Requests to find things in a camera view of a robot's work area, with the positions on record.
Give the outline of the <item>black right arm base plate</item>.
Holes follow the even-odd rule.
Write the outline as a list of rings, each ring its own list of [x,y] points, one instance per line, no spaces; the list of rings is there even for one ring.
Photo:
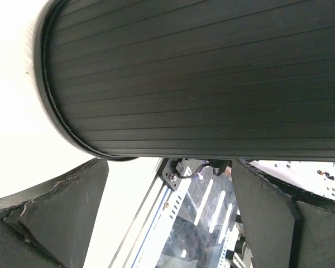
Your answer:
[[[232,160],[164,158],[157,175],[172,191],[177,191],[182,180],[203,180],[204,173],[210,171],[214,176],[224,174],[232,167]]]

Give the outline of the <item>black round bucket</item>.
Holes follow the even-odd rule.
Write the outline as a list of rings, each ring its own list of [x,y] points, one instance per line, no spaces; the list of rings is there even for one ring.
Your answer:
[[[88,154],[335,161],[335,1],[48,1],[33,58]]]

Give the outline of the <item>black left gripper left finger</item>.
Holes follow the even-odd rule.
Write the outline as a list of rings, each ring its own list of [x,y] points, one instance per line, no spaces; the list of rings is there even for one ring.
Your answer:
[[[0,267],[83,267],[108,173],[94,158],[0,198]]]

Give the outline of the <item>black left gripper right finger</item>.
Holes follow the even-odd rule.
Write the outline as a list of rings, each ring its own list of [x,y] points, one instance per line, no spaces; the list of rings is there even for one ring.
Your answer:
[[[335,200],[232,161],[254,267],[335,267]]]

